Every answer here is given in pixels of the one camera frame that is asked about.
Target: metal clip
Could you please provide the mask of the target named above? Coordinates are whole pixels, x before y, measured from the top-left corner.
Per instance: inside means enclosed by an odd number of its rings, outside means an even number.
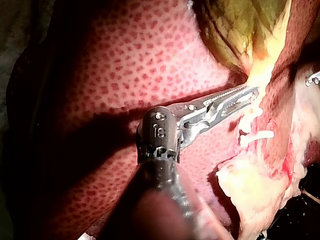
[[[314,84],[319,84],[319,80],[320,80],[320,71],[312,74],[311,76],[309,76],[306,80],[305,80],[305,85],[307,87],[309,87],[311,85],[311,83]]]

